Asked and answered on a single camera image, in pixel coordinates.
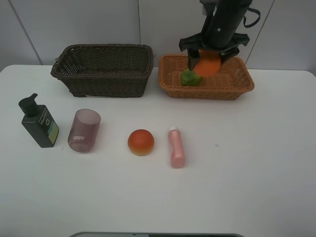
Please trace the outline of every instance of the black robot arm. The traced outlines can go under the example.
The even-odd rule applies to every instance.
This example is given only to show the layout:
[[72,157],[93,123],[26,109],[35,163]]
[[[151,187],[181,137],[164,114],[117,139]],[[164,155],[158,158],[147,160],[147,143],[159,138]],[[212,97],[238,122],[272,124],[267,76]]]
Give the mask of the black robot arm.
[[[211,50],[219,53],[222,63],[239,54],[238,46],[247,45],[250,41],[247,34],[235,33],[241,20],[244,18],[245,27],[249,28],[260,20],[260,12],[249,8],[252,0],[200,0],[206,11],[206,19],[202,31],[196,35],[180,39],[181,51],[188,50],[190,70],[199,61],[199,49]],[[259,15],[258,19],[246,25],[245,13],[252,11]]]

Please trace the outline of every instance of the bottle cap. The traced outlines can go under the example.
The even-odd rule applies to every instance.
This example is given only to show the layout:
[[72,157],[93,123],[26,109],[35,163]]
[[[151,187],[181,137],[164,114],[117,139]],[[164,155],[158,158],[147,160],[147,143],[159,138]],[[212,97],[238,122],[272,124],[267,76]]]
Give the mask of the bottle cap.
[[171,128],[169,129],[169,132],[172,131],[172,130],[178,130],[178,128],[177,128],[177,127],[171,127]]
[[34,93],[30,97],[24,98],[19,102],[19,106],[26,117],[34,117],[39,114],[39,108],[35,102],[36,97],[37,94]]

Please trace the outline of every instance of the orange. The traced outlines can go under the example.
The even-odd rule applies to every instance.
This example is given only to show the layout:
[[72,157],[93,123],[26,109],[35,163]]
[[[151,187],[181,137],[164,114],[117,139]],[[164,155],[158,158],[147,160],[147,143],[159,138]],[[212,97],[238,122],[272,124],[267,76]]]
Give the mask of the orange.
[[127,144],[132,153],[137,156],[145,156],[152,151],[155,140],[149,131],[138,129],[130,134]]
[[221,67],[221,57],[212,51],[199,50],[200,60],[193,71],[202,77],[215,75]]

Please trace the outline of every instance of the plastic cup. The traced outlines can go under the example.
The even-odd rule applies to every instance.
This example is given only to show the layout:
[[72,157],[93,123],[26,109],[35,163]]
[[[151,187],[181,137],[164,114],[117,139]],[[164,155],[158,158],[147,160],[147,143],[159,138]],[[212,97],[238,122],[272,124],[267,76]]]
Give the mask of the plastic cup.
[[89,109],[78,110],[68,136],[68,144],[76,152],[89,152],[95,143],[101,117]]

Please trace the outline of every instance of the black pump bottle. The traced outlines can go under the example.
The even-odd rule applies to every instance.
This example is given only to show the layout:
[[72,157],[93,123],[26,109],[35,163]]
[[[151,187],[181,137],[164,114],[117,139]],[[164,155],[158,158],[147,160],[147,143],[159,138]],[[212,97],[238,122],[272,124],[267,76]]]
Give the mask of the black pump bottle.
[[53,147],[55,145],[59,128],[45,105],[37,105],[37,94],[24,98],[19,106],[24,112],[22,125],[39,144],[40,147]]

